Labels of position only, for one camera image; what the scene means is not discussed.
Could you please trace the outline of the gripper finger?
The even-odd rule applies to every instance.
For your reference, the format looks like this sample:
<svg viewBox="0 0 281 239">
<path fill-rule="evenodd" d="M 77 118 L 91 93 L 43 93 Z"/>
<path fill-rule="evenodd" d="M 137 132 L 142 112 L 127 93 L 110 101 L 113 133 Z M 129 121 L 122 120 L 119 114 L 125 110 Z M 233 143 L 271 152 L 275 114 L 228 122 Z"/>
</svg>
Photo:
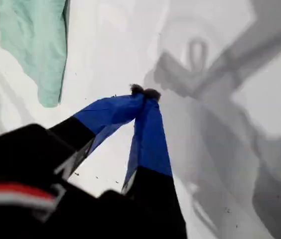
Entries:
<svg viewBox="0 0 281 239">
<path fill-rule="evenodd" d="M 106 138 L 136 118 L 144 101 L 144 89 L 132 84 L 129 95 L 97 100 L 51 127 L 53 134 L 75 150 L 55 172 L 62 172 L 63 178 L 68 179 Z"/>
<path fill-rule="evenodd" d="M 138 236 L 185 239 L 186 222 L 175 190 L 158 104 L 160 93 L 154 89 L 133 89 L 132 92 L 144 97 L 144 105 L 135 118 L 122 192 L 135 210 Z"/>
</svg>

